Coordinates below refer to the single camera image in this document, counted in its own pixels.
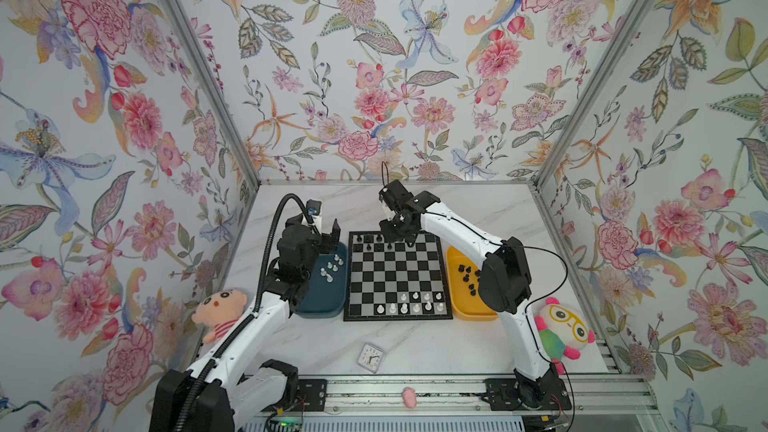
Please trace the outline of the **green pink owl plush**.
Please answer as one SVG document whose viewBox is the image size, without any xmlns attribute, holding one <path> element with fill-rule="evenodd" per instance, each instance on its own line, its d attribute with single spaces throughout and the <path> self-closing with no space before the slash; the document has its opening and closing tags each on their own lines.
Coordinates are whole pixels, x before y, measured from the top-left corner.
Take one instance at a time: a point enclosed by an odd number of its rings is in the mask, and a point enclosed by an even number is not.
<svg viewBox="0 0 768 432">
<path fill-rule="evenodd" d="M 582 318 L 555 297 L 546 298 L 534 319 L 543 348 L 559 375 L 565 374 L 563 358 L 579 360 L 581 350 L 596 340 Z"/>
</svg>

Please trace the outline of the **teal plastic tray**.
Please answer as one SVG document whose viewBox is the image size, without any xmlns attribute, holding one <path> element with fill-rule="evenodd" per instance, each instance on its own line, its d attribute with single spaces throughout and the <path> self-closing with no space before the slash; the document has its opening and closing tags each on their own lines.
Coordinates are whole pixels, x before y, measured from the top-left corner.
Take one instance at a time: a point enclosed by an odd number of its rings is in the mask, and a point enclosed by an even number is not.
<svg viewBox="0 0 768 432">
<path fill-rule="evenodd" d="M 315 262 L 306 296 L 295 313 L 306 319 L 334 318 L 343 311 L 349 279 L 348 249 L 340 243 Z"/>
</svg>

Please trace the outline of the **black white chess board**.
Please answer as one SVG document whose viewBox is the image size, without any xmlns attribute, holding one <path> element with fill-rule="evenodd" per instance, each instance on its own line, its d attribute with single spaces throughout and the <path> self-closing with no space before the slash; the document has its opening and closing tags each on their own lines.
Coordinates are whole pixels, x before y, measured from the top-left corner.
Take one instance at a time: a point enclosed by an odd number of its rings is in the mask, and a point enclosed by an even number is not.
<svg viewBox="0 0 768 432">
<path fill-rule="evenodd" d="M 440 239 L 421 232 L 411 244 L 375 231 L 348 236 L 346 322 L 453 318 Z"/>
</svg>

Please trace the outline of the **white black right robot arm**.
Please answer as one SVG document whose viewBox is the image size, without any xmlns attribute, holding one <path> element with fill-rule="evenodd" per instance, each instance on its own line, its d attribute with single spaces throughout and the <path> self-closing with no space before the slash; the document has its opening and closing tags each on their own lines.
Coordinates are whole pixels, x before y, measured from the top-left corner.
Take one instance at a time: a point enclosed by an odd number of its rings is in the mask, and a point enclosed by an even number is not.
<svg viewBox="0 0 768 432">
<path fill-rule="evenodd" d="M 385 239 L 410 243 L 419 233 L 430 233 L 480 268 L 478 295 L 497 313 L 509 338 L 518 400 L 529 410 L 542 409 L 564 383 L 534 327 L 532 275 L 522 242 L 488 233 L 436 195 L 413 194 L 398 180 L 383 186 L 379 201 L 386 214 L 379 222 Z"/>
</svg>

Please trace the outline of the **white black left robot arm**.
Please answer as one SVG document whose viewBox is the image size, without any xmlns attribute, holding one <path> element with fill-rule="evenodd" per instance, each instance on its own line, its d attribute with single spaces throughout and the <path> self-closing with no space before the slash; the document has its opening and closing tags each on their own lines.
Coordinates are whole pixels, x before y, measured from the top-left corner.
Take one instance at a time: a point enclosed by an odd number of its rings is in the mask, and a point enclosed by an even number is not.
<svg viewBox="0 0 768 432">
<path fill-rule="evenodd" d="M 238 431 L 256 414 L 275 417 L 299 403 L 298 370 L 270 359 L 245 370 L 271 335 L 296 312 L 310 289 L 317 259 L 339 244 L 340 226 L 325 233 L 322 203 L 286 194 L 278 203 L 253 300 L 224 336 L 185 371 L 159 381 L 152 431 Z"/>
</svg>

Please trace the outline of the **small white square clock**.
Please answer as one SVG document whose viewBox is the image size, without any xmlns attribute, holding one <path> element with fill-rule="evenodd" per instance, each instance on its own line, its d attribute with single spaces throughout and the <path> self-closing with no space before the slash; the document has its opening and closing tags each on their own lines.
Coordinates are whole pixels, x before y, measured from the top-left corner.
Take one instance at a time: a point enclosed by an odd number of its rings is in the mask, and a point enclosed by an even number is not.
<svg viewBox="0 0 768 432">
<path fill-rule="evenodd" d="M 385 352 L 381 348 L 371 343 L 365 343 L 358 355 L 357 365 L 368 372 L 376 374 L 384 357 Z"/>
</svg>

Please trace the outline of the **small pink toy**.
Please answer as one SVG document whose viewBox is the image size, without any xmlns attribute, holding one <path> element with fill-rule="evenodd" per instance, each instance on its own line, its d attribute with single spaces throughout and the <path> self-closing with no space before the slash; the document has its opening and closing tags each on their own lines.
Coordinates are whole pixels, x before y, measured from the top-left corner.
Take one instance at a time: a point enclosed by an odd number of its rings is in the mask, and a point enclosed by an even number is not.
<svg viewBox="0 0 768 432">
<path fill-rule="evenodd" d="M 417 407 L 418 396 L 414 389 L 410 387 L 404 388 L 401 397 L 403 404 L 407 409 L 415 409 Z"/>
</svg>

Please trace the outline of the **yellow plastic tray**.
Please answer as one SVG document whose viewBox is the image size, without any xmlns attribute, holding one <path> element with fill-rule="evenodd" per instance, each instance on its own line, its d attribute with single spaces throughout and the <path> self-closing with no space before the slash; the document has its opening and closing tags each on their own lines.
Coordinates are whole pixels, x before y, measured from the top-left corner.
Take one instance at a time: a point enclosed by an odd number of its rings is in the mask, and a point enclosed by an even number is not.
<svg viewBox="0 0 768 432">
<path fill-rule="evenodd" d="M 465 321 L 493 321 L 498 318 L 480 298 L 481 271 L 454 247 L 446 252 L 446 273 L 451 295 L 452 310 Z"/>
</svg>

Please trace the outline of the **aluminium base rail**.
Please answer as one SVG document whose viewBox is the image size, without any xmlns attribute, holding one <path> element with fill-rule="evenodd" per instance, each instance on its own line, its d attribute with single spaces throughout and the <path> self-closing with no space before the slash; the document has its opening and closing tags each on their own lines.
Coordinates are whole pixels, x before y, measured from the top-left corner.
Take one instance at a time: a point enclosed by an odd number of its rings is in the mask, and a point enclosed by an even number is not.
<svg viewBox="0 0 768 432">
<path fill-rule="evenodd" d="M 352 415 L 538 415 L 545 411 L 583 415 L 656 415 L 657 400 L 636 375 L 576 373 L 562 381 L 557 394 L 542 409 L 529 410 L 516 398 L 510 374 L 459 375 L 302 375 L 302 380 L 324 380 L 323 396 L 301 409 L 306 414 Z M 407 409 L 402 391 L 418 396 Z"/>
</svg>

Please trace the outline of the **pink faced plush doll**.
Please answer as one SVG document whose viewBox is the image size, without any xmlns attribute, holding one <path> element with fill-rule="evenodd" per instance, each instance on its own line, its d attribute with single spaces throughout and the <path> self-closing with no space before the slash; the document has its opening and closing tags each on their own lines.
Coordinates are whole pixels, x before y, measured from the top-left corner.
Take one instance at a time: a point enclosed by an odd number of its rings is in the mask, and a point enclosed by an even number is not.
<svg viewBox="0 0 768 432">
<path fill-rule="evenodd" d="M 203 325 L 208 331 L 204 344 L 213 344 L 225 337 L 245 311 L 248 297 L 239 290 L 224 290 L 204 299 L 192 314 L 195 325 Z"/>
</svg>

